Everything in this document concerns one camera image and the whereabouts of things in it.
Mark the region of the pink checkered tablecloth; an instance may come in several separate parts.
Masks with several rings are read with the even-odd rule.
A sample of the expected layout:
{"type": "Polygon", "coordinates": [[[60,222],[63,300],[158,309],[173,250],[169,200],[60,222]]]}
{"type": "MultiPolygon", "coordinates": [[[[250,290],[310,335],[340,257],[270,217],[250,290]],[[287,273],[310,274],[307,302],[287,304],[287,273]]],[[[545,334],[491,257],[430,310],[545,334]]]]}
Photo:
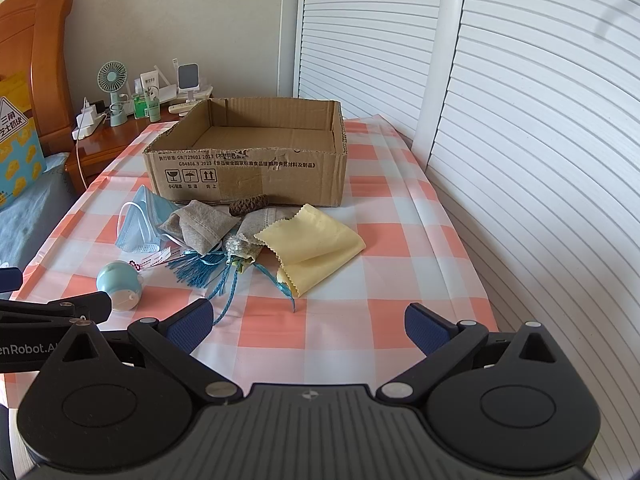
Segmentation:
{"type": "Polygon", "coordinates": [[[340,206],[303,207],[250,234],[258,260],[213,296],[194,358],[236,382],[241,402],[196,414],[133,479],[423,479],[436,468],[413,413],[372,400],[421,359],[405,333],[418,302],[494,324],[457,232],[399,134],[346,125],[340,206]]]}

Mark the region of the phone on white stand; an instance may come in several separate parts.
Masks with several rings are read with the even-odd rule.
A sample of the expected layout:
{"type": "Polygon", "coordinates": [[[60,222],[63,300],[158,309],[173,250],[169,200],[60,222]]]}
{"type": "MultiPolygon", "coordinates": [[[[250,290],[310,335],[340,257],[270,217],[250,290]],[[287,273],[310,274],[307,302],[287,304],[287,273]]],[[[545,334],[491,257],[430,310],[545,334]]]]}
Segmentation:
{"type": "Polygon", "coordinates": [[[195,101],[195,92],[200,90],[200,66],[198,63],[180,63],[178,58],[172,60],[177,79],[177,92],[179,96],[185,96],[186,102],[195,101]]]}

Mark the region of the green desk fan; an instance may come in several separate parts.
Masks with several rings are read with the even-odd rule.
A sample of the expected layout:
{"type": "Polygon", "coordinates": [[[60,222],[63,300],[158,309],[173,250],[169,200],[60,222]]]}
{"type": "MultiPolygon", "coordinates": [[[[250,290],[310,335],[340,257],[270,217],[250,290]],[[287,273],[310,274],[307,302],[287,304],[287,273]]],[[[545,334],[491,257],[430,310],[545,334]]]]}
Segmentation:
{"type": "Polygon", "coordinates": [[[104,63],[96,75],[96,82],[101,91],[110,97],[108,117],[112,127],[119,127],[127,121],[125,103],[127,98],[122,97],[122,89],[126,87],[128,70],[119,61],[104,63]]]}

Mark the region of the white remote control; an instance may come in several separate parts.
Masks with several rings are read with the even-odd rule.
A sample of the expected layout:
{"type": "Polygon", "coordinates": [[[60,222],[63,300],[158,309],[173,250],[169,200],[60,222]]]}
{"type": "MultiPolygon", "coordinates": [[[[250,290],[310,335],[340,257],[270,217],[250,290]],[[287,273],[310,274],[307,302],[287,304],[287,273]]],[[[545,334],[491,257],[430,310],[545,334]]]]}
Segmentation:
{"type": "Polygon", "coordinates": [[[198,105],[198,101],[182,102],[168,106],[168,112],[173,115],[184,116],[198,105]]]}

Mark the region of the grey fabric pouch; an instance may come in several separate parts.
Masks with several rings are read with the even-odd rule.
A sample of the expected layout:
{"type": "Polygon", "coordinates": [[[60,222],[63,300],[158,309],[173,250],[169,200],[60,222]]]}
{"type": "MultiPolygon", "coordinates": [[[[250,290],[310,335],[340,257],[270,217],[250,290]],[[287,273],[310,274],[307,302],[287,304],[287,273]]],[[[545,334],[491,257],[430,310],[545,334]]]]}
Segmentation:
{"type": "Polygon", "coordinates": [[[240,218],[229,214],[227,206],[210,206],[191,200],[172,212],[160,225],[160,230],[182,246],[204,256],[217,247],[239,222],[240,218]]]}
{"type": "Polygon", "coordinates": [[[280,220],[293,218],[299,207],[275,206],[255,210],[247,214],[235,233],[235,252],[243,258],[255,260],[265,244],[256,235],[280,220]]]}

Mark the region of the blue plush toy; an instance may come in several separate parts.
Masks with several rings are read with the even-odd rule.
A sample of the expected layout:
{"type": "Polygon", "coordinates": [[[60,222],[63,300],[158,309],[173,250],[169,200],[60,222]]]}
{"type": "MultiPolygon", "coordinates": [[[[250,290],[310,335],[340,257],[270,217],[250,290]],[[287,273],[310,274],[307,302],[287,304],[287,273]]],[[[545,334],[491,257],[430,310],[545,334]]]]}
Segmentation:
{"type": "Polygon", "coordinates": [[[129,311],[137,307],[142,296],[142,276],[129,262],[107,263],[96,277],[96,290],[111,298],[112,309],[129,311]]]}

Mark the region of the yellow duck tissue box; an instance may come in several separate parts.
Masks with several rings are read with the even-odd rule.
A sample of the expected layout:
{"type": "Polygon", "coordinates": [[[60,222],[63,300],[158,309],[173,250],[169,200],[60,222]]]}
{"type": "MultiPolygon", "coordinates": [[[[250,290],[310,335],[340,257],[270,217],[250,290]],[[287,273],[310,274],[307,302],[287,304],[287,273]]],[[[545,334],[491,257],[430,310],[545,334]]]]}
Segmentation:
{"type": "Polygon", "coordinates": [[[20,197],[46,169],[24,72],[1,81],[0,164],[2,209],[20,197]]]}

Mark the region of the white louvered closet door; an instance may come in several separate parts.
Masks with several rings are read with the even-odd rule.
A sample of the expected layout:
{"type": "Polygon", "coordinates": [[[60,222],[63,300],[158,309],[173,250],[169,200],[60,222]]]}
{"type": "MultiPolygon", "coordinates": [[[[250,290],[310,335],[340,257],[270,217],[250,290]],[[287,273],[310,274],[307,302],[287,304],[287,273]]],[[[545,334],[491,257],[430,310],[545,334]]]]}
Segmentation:
{"type": "Polygon", "coordinates": [[[407,140],[498,324],[538,320],[639,469],[639,0],[298,0],[294,91],[407,140]]]}

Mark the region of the white card box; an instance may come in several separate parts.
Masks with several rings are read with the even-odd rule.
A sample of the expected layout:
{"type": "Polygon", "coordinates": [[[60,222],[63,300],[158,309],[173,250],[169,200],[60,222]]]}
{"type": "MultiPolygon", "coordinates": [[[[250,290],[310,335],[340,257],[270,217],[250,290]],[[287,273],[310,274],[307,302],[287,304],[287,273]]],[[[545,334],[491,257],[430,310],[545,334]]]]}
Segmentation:
{"type": "Polygon", "coordinates": [[[160,73],[158,70],[149,70],[140,75],[143,92],[146,96],[155,99],[160,92],[160,73]]]}

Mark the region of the brown scrunchie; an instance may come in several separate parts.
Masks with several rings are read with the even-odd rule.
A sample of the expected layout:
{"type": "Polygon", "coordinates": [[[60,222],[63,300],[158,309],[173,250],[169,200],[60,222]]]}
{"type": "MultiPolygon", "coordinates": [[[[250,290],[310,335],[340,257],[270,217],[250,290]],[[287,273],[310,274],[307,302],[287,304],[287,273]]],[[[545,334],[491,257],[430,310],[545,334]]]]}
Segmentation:
{"type": "Polygon", "coordinates": [[[270,204],[267,195],[257,195],[242,200],[235,200],[229,205],[229,214],[233,217],[244,217],[251,212],[267,208],[270,204]]]}

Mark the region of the wooden nightstand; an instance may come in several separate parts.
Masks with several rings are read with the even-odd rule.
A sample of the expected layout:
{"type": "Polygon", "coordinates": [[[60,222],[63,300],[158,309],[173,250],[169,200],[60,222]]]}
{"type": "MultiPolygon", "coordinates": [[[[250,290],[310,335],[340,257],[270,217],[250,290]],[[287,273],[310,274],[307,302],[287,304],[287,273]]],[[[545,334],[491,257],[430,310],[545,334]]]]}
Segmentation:
{"type": "Polygon", "coordinates": [[[129,118],[119,127],[111,127],[106,120],[92,136],[78,141],[65,166],[75,191],[85,192],[87,185],[150,125],[148,118],[129,118]]]}

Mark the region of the wooden headboard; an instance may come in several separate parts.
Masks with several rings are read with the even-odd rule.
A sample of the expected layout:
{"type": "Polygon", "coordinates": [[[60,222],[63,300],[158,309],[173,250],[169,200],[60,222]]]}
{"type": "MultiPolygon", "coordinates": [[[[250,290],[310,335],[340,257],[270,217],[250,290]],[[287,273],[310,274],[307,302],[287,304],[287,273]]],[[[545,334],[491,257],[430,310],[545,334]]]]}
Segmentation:
{"type": "Polygon", "coordinates": [[[73,0],[3,0],[1,77],[27,76],[43,153],[70,152],[75,116],[64,56],[65,22],[73,0]]]}

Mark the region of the blue face mask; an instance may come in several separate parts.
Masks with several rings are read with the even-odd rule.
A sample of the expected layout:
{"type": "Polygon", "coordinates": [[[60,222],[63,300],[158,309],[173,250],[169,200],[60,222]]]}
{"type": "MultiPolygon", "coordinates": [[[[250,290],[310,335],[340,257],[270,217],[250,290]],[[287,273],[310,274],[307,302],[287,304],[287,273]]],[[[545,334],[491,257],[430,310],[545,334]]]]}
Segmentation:
{"type": "Polygon", "coordinates": [[[134,198],[120,208],[115,245],[128,254],[159,252],[172,241],[162,225],[178,209],[175,203],[141,185],[134,198]]]}

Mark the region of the green tube bottle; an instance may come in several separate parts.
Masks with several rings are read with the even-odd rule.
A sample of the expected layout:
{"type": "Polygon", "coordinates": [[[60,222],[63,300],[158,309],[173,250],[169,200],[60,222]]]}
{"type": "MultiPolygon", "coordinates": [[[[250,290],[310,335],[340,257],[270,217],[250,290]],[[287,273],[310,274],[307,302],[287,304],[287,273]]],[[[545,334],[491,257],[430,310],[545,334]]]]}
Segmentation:
{"type": "Polygon", "coordinates": [[[150,122],[160,121],[160,89],[150,84],[144,89],[146,112],[150,122]]]}

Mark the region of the blue tassel sachet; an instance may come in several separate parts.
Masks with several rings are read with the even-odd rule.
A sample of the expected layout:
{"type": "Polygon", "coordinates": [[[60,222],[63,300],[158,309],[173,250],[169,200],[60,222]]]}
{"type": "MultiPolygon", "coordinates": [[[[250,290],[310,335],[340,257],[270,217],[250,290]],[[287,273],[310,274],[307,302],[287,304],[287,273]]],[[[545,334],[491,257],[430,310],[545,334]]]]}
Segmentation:
{"type": "Polygon", "coordinates": [[[224,296],[226,287],[230,286],[224,307],[218,314],[214,314],[213,325],[217,325],[228,313],[239,276],[249,268],[264,274],[282,295],[291,301],[292,310],[296,311],[292,290],[257,261],[261,251],[262,245],[252,244],[241,240],[239,235],[229,234],[207,254],[200,255],[194,249],[189,249],[179,257],[167,261],[166,266],[174,272],[179,283],[192,288],[207,289],[206,299],[209,301],[213,301],[217,296],[224,296]]]}

